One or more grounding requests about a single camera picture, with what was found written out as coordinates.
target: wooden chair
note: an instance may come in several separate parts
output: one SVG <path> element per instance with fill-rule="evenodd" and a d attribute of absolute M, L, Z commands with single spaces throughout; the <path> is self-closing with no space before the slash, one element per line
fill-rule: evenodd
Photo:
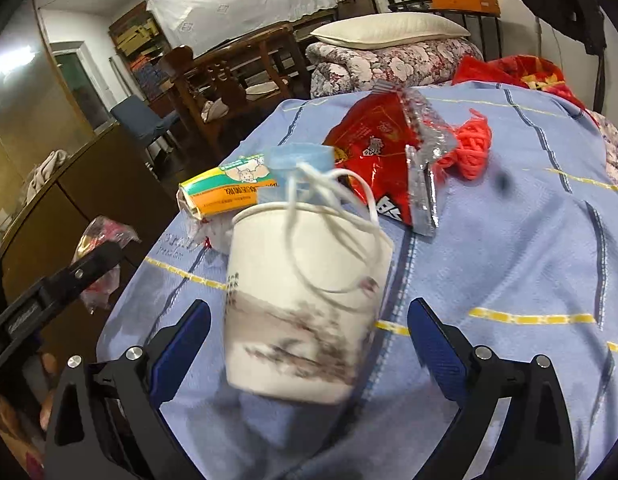
<path fill-rule="evenodd" d="M 254 112 L 262 113 L 263 110 L 292 97 L 291 76 L 288 73 L 279 73 L 289 72 L 279 58 L 279 53 L 283 50 L 291 54 L 297 76 L 308 93 L 311 78 L 289 23 L 258 30 L 196 58 L 193 57 L 190 47 L 179 46 L 160 61 L 161 68 L 173 83 L 169 90 L 171 97 L 182 102 L 191 122 L 195 123 L 206 138 L 218 162 L 225 155 L 219 138 L 227 121 Z M 278 71 L 272 64 L 272 57 Z M 250 101 L 246 95 L 246 79 L 249 75 L 262 72 L 267 73 L 278 89 L 266 97 Z M 211 91 L 227 105 L 229 110 L 224 117 L 208 122 L 203 120 L 201 114 L 207 99 L 201 89 L 205 92 Z"/>

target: blue chair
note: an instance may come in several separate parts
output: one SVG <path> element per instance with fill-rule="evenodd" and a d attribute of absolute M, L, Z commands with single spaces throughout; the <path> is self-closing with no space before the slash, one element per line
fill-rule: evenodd
<path fill-rule="evenodd" d="M 113 107 L 112 115 L 144 150 L 147 150 L 149 145 L 160 137 L 164 137 L 169 146 L 180 150 L 178 142 L 169 131 L 169 128 L 179 119 L 178 112 L 173 111 L 161 119 L 137 95 L 132 95 Z"/>

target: fluorescent light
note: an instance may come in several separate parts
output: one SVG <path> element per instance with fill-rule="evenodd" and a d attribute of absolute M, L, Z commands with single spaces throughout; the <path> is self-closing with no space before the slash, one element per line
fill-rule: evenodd
<path fill-rule="evenodd" d="M 30 46 L 3 54 L 0 56 L 0 74 L 9 74 L 13 69 L 32 62 L 35 56 Z"/>

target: blue gripper pad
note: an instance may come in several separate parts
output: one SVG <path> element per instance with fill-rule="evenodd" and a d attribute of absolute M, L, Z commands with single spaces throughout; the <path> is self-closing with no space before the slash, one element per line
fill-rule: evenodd
<path fill-rule="evenodd" d="M 176 326 L 160 329 L 154 336 L 152 341 L 160 340 L 163 330 L 166 334 L 175 332 L 150 371 L 149 401 L 154 409 L 173 399 L 210 328 L 209 306 L 196 300 Z"/>
<path fill-rule="evenodd" d="M 411 301 L 407 326 L 416 353 L 443 395 L 462 407 L 468 393 L 468 371 L 445 335 L 442 323 L 422 298 Z"/>

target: red yarn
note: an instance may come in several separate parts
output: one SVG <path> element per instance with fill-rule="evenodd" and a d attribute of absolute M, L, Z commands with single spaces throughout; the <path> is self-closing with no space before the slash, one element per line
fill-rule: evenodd
<path fill-rule="evenodd" d="M 454 130 L 458 147 L 438 160 L 440 168 L 458 165 L 460 174 L 467 180 L 474 180 L 484 173 L 491 146 L 491 129 L 487 118 L 470 108 L 473 117 Z"/>

